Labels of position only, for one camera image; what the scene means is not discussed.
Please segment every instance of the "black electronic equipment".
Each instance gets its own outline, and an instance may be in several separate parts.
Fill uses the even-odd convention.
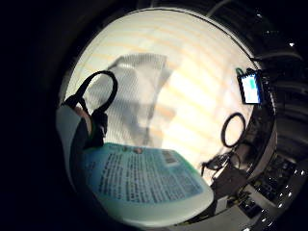
[[[264,103],[264,93],[259,71],[238,75],[238,81],[244,104],[260,105]]]

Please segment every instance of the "small screen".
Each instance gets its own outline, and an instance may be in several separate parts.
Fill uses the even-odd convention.
[[[260,104],[260,90],[257,85],[256,74],[251,73],[241,77],[244,91],[244,102],[247,104]]]

